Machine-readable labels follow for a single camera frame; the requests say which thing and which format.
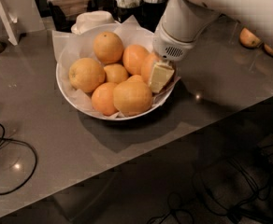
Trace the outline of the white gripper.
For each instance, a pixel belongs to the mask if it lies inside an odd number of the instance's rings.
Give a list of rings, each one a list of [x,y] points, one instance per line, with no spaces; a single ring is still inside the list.
[[[180,42],[171,37],[159,24],[154,32],[152,45],[154,51],[165,60],[180,62],[195,46],[195,42]],[[159,61],[153,64],[148,81],[153,93],[160,93],[175,74],[171,62]]]

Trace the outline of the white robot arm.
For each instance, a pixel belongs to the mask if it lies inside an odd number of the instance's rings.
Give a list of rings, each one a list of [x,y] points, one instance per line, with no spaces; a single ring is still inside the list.
[[[206,27],[225,15],[273,48],[273,0],[169,0],[153,47],[169,61],[183,61]]]

